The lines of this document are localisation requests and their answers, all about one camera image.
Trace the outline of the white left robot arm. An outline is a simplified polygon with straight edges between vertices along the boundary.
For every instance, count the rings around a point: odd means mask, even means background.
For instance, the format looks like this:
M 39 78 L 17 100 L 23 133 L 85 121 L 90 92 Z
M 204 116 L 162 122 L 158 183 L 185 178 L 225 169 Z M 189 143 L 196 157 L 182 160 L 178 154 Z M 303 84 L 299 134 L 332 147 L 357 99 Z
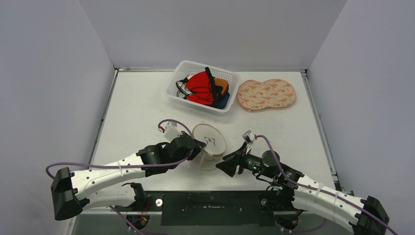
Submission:
M 79 215 L 83 210 L 121 206 L 140 211 L 146 196 L 135 179 L 164 174 L 184 161 L 193 160 L 206 143 L 182 132 L 170 142 L 149 145 L 137 153 L 107 165 L 70 170 L 65 163 L 53 177 L 50 190 L 57 221 Z

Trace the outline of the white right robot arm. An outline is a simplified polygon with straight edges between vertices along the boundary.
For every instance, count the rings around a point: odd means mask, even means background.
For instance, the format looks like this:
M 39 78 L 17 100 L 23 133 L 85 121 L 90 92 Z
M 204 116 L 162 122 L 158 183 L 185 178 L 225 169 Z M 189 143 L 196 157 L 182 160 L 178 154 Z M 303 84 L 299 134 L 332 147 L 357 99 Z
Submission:
M 384 235 L 389 216 L 374 197 L 360 198 L 334 190 L 311 179 L 280 161 L 279 155 L 267 150 L 252 155 L 247 146 L 224 156 L 216 168 L 230 177 L 245 170 L 269 186 L 263 199 L 264 209 L 311 212 L 334 222 L 354 235 Z

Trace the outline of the white round mesh laundry bag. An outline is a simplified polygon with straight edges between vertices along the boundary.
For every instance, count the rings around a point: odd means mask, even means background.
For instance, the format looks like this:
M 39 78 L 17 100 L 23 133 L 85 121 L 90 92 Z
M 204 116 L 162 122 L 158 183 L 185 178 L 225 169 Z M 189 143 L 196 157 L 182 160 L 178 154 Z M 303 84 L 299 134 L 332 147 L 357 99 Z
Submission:
M 226 151 L 226 141 L 218 129 L 212 125 L 200 123 L 196 125 L 192 134 L 196 140 L 206 144 L 202 151 L 191 161 L 199 170 L 210 171 L 216 169 Z

